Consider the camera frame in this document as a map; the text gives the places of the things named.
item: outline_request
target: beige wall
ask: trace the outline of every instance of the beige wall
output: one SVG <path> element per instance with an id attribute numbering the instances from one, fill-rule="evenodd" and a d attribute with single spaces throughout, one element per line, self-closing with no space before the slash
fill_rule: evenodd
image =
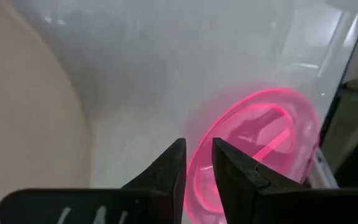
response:
<path id="1" fill-rule="evenodd" d="M 84 114 L 41 39 L 0 1 L 0 199 L 28 187 L 87 187 Z"/>

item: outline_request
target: black metal jaw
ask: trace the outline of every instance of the black metal jaw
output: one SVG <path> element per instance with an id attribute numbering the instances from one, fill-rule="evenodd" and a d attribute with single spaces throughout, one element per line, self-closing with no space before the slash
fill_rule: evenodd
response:
<path id="1" fill-rule="evenodd" d="M 213 139 L 213 169 L 228 224 L 358 223 L 358 190 L 311 190 Z M 176 140 L 121 189 L 29 189 L 0 203 L 1 224 L 180 224 L 186 142 Z"/>
<path id="2" fill-rule="evenodd" d="M 186 141 L 176 140 L 121 189 L 29 189 L 0 203 L 0 224 L 181 223 Z"/>

